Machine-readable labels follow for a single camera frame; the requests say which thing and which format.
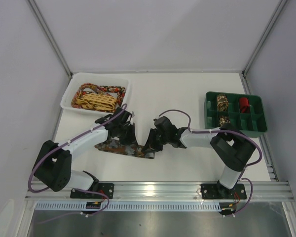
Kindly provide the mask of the orange grey floral tie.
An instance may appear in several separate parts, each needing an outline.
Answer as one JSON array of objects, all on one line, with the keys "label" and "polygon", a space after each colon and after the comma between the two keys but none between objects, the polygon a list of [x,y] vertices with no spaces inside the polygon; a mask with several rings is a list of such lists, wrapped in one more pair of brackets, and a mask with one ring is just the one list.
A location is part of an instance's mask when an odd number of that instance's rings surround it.
[{"label": "orange grey floral tie", "polygon": [[137,158],[146,158],[146,159],[154,159],[154,153],[143,153],[142,145],[139,145],[137,142],[130,145],[123,145],[119,140],[109,139],[103,143],[99,143],[94,146],[96,149],[102,152],[119,154],[130,157]]}]

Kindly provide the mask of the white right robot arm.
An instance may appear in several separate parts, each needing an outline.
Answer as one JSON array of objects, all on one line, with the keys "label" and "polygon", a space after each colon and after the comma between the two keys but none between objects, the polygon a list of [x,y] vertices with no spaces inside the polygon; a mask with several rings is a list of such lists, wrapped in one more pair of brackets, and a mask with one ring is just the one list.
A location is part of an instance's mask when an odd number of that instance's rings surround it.
[{"label": "white right robot arm", "polygon": [[224,163],[224,170],[218,185],[228,190],[234,188],[257,145],[230,123],[208,130],[177,128],[163,116],[154,120],[155,128],[150,129],[142,152],[156,153],[170,144],[174,148],[212,148]]}]

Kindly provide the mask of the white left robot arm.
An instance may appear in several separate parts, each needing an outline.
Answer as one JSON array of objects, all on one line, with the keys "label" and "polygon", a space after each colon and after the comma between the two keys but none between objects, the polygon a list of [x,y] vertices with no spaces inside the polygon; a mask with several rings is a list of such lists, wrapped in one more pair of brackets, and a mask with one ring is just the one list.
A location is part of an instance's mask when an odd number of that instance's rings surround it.
[{"label": "white left robot arm", "polygon": [[48,189],[58,192],[63,188],[93,190],[98,182],[96,177],[87,171],[73,170],[72,162],[95,145],[111,138],[118,138],[126,145],[134,143],[133,116],[124,108],[118,108],[114,114],[95,120],[88,130],[66,142],[44,142],[28,179],[28,190],[32,193]]}]

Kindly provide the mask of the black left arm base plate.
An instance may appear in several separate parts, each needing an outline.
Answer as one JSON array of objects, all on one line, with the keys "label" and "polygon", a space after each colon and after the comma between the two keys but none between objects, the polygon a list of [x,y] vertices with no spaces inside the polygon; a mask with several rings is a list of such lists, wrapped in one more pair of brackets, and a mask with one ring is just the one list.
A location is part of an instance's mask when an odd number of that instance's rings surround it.
[{"label": "black left arm base plate", "polygon": [[92,185],[87,191],[79,189],[72,189],[70,198],[73,199],[102,199],[113,198],[114,183],[96,183]]}]

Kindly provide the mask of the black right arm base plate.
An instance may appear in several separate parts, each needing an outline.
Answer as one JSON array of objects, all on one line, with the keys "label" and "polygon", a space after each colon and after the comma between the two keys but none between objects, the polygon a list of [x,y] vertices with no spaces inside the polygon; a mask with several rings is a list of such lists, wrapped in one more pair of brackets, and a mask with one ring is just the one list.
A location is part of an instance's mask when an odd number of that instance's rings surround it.
[{"label": "black right arm base plate", "polygon": [[203,199],[225,199],[232,200],[234,198],[245,200],[247,194],[245,186],[237,183],[232,189],[228,189],[220,183],[204,183],[200,185]]}]

